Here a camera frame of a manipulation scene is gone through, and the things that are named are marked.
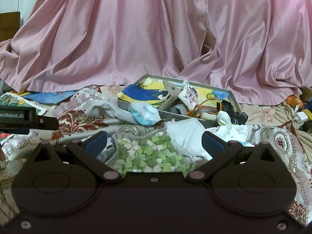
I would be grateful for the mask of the white cloth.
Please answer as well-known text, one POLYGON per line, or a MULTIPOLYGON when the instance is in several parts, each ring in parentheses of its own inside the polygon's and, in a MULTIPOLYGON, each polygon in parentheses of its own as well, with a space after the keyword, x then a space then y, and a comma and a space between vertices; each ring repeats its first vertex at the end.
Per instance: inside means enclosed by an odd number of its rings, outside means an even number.
POLYGON ((166 131, 171 139, 193 156, 194 160, 210 161, 212 159, 202 146, 201 138, 205 127, 197 119, 168 121, 166 122, 166 131))

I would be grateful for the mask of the white blue sock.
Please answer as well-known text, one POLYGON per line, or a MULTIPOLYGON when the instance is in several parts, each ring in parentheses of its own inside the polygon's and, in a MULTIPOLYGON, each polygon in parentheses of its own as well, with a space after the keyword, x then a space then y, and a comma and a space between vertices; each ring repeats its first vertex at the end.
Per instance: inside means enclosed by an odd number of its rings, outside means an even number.
POLYGON ((254 147, 253 144, 247 141, 248 127, 246 125, 233 124, 227 112, 220 111, 217 114, 217 122, 217 127, 207 128, 206 131, 211 132, 225 142, 237 141, 243 146, 254 147))

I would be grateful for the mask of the black crumpled sock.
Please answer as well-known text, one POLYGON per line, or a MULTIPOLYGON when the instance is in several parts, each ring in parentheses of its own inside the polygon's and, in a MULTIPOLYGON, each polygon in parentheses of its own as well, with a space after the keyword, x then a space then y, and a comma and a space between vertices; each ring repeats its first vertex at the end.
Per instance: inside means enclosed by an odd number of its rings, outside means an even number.
POLYGON ((222 100, 217 102, 216 107, 219 112, 224 111, 229 115, 232 124, 245 125, 247 123, 248 115, 245 112, 236 112, 230 102, 222 100))

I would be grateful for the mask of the blue painted paper sheet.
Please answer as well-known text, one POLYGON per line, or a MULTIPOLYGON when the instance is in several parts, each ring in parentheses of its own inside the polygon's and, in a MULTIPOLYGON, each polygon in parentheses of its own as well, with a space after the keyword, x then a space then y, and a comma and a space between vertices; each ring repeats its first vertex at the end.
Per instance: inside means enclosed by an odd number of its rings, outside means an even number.
POLYGON ((20 96, 27 100, 36 101, 38 103, 56 105, 72 97, 77 92, 77 90, 59 92, 26 92, 20 94, 20 96))

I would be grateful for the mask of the glass bowl of paper hearts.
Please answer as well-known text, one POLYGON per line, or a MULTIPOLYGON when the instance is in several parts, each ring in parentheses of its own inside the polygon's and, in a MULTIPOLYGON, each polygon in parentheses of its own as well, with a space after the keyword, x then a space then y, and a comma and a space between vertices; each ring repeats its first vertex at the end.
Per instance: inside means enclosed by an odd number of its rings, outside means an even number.
POLYGON ((124 176, 127 172, 182 172, 195 169, 191 153, 179 146, 165 129, 146 136, 116 132, 112 136, 114 153, 105 164, 124 176))

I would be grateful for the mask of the white patterned fabric pouch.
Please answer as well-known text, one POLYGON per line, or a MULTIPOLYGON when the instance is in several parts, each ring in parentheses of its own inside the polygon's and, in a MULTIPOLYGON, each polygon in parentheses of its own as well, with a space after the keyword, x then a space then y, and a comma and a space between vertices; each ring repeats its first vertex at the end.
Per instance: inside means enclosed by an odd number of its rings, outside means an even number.
POLYGON ((186 105, 188 110, 193 110, 198 104, 199 93, 188 81, 184 81, 182 92, 178 95, 178 98, 186 105))

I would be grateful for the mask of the grey cardboard tray box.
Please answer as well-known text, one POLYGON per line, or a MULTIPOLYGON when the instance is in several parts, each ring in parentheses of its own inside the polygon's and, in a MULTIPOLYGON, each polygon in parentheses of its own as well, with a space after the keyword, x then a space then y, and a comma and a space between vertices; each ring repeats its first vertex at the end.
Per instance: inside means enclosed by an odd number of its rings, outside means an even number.
POLYGON ((118 94, 120 108, 128 110, 131 103, 152 105, 165 121, 196 118, 206 128, 217 126, 217 116, 222 111, 235 125, 244 125, 248 119, 229 90, 150 74, 118 94))

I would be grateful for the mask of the blue surgical face mask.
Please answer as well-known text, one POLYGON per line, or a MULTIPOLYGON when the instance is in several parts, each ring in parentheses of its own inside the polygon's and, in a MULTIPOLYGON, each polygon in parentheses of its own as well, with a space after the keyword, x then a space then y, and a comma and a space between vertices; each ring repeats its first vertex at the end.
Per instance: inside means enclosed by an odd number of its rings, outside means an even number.
POLYGON ((142 126, 151 127, 161 120, 157 108, 154 108, 149 103, 130 103, 128 111, 132 114, 133 118, 142 126))

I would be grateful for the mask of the grey beige cloth piece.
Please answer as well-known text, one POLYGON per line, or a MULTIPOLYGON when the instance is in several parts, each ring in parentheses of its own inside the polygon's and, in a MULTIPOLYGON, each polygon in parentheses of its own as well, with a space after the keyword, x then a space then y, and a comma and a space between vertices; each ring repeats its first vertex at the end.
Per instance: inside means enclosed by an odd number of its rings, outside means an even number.
POLYGON ((169 111, 178 100, 178 95, 182 92, 182 90, 167 80, 163 81, 163 85, 168 94, 162 104, 158 107, 158 110, 169 111))

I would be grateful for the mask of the white charger adapter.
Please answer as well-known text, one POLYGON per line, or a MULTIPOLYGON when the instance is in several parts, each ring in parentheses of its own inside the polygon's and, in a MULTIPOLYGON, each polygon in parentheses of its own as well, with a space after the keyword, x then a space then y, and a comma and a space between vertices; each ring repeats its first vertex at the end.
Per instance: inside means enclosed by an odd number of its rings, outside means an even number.
POLYGON ((306 122, 308 120, 308 116, 305 112, 297 112, 295 113, 295 118, 294 120, 299 123, 299 124, 303 124, 304 122, 306 122))

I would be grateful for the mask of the orange plush toy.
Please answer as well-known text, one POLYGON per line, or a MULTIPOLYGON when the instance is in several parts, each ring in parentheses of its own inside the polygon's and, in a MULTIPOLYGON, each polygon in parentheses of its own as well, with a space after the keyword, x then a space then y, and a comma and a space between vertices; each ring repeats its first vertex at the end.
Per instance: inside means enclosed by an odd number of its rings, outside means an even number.
POLYGON ((297 95, 291 95, 285 99, 286 104, 292 108, 302 109, 304 106, 303 101, 297 95))

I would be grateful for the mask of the pink satin curtain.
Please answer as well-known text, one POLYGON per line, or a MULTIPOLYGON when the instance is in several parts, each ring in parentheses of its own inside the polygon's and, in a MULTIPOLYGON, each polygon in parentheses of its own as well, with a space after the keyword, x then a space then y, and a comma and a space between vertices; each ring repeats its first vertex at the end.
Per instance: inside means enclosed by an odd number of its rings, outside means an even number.
POLYGON ((311 88, 311 0, 36 0, 1 43, 1 91, 128 85, 144 74, 280 104, 311 88))

